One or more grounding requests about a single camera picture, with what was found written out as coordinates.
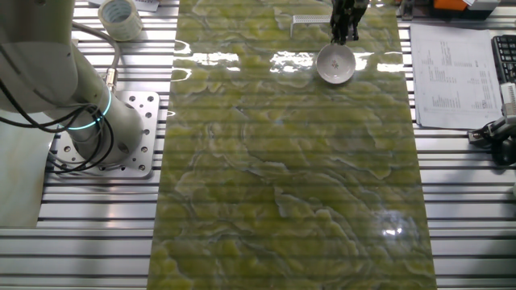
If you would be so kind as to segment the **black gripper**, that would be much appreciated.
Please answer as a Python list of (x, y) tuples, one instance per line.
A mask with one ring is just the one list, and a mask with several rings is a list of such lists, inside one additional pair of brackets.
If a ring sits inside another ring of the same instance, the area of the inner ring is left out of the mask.
[(369, 0), (332, 0), (331, 13), (331, 42), (334, 44), (346, 43), (346, 20), (339, 18), (343, 15), (351, 15), (348, 22), (348, 39), (358, 40), (358, 19), (361, 19), (368, 9)]

